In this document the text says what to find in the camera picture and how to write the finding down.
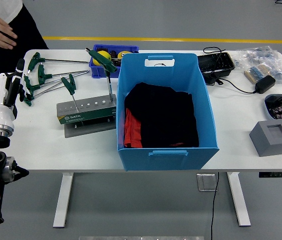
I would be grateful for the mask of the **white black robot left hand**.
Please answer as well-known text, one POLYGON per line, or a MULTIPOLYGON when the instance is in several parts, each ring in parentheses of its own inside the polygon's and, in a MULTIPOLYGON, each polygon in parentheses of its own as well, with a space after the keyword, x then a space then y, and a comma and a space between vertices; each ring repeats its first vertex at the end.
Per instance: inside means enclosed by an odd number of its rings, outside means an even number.
POLYGON ((19 59, 12 73, 0 73, 0 129, 13 132, 16 119, 16 99, 31 100, 31 94, 23 77, 25 60, 19 59))

